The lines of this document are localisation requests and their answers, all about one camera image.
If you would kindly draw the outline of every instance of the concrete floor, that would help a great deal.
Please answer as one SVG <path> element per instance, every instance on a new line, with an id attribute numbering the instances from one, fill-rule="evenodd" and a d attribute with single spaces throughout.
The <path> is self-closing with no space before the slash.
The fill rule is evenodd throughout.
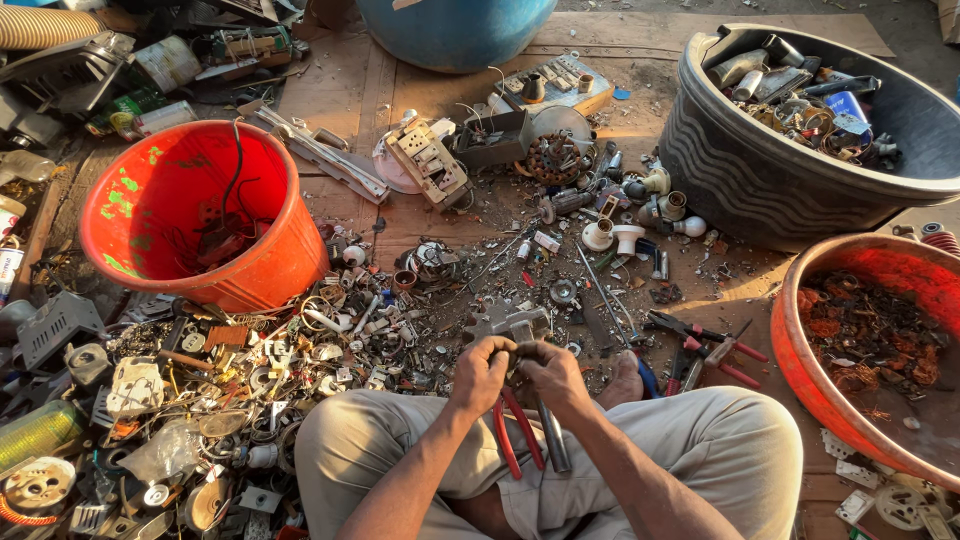
<path id="1" fill-rule="evenodd" d="M 594 0 L 592 7 L 585 0 L 559 0 L 556 11 L 599 12 L 627 10 L 632 12 L 691 12 L 728 15 L 833 14 L 863 13 L 867 15 L 887 46 L 897 55 L 885 59 L 893 65 L 933 86 L 947 97 L 956 94 L 956 78 L 960 75 L 960 48 L 944 45 L 941 39 L 937 6 L 930 0 L 756 0 L 751 8 L 741 0 Z M 844 6 L 841 10 L 833 2 Z"/>

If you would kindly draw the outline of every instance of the red-handled pliers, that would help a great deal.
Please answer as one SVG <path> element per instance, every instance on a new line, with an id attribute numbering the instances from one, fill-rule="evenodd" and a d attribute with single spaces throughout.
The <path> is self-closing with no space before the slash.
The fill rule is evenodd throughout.
<path id="1" fill-rule="evenodd" d="M 537 468 L 542 471 L 546 466 L 546 462 L 543 461 L 540 443 L 537 442 L 534 429 L 530 426 L 527 415 L 523 412 L 520 403 L 516 400 L 514 391 L 510 389 L 510 386 L 504 386 L 500 389 L 500 397 L 502 399 L 496 400 L 496 403 L 493 404 L 493 431 L 496 434 L 496 442 L 500 445 L 500 450 L 503 452 L 503 458 L 507 460 L 507 465 L 510 467 L 510 474 L 514 475 L 515 479 L 523 478 L 523 473 L 520 472 L 520 465 L 516 462 L 514 447 L 510 444 L 510 437 L 507 435 L 507 423 L 503 418 L 503 402 L 507 402 L 507 406 L 516 417 L 516 422 L 520 424 L 520 429 L 523 431 L 523 436 L 527 439 L 527 448 L 530 449 L 534 463 L 536 463 Z"/>

